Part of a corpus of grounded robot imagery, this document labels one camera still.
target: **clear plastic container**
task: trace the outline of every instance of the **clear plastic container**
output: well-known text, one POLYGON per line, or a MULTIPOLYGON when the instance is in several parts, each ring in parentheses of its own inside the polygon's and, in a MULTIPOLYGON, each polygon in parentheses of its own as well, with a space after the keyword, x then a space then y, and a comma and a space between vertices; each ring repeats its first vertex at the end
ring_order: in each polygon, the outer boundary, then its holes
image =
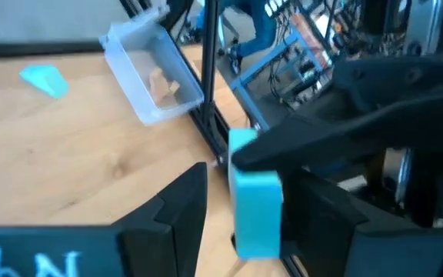
POLYGON ((155 12, 112 25, 101 38, 105 59, 136 115, 146 125, 180 116, 205 96, 155 12))

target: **light blue plastic piece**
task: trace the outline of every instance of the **light blue plastic piece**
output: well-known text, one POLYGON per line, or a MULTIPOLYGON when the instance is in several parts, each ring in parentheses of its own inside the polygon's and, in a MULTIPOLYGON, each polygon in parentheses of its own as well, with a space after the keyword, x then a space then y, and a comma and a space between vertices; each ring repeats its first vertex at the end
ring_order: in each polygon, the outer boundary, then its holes
MULTIPOLYGON (((254 129, 231 129, 228 157, 257 137, 254 129)), ((283 191, 276 172, 241 172, 228 159, 228 183, 240 259, 278 259, 283 191)))
POLYGON ((55 66, 30 65, 20 71, 20 77, 52 98, 63 98, 68 94, 68 83, 55 66))

